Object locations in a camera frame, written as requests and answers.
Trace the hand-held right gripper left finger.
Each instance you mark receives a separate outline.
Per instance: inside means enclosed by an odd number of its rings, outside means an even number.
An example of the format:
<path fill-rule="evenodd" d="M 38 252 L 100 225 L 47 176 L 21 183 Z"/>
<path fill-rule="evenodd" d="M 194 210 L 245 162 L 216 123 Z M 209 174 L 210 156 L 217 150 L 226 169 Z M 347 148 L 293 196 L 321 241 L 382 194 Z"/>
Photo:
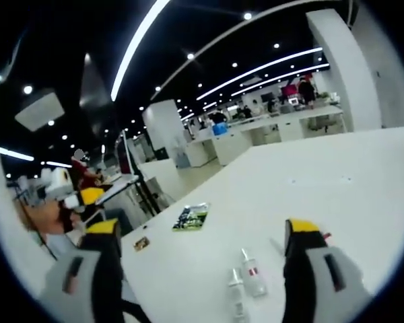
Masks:
<path fill-rule="evenodd" d="M 119 222 L 98 222 L 49 270 L 40 302 L 57 322 L 124 322 L 122 280 Z"/>

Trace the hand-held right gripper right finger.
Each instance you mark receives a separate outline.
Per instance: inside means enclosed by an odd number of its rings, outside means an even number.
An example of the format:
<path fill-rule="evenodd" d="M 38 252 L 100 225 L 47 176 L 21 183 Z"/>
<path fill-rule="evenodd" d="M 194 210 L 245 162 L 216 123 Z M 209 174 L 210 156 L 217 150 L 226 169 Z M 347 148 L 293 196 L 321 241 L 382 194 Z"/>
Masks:
<path fill-rule="evenodd" d="M 284 322 L 352 322 L 367 305 L 362 273 L 316 224 L 285 221 Z"/>

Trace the person's left hand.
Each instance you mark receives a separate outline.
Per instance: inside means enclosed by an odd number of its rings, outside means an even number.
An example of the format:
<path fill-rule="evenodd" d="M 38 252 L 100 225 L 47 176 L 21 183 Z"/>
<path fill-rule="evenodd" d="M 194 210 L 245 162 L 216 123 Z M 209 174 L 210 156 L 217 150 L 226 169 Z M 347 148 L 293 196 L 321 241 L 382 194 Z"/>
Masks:
<path fill-rule="evenodd" d="M 37 207 L 23 206 L 22 220 L 28 229 L 40 234 L 60 235 L 74 230 L 81 217 L 61 208 L 57 201 L 47 201 Z"/>

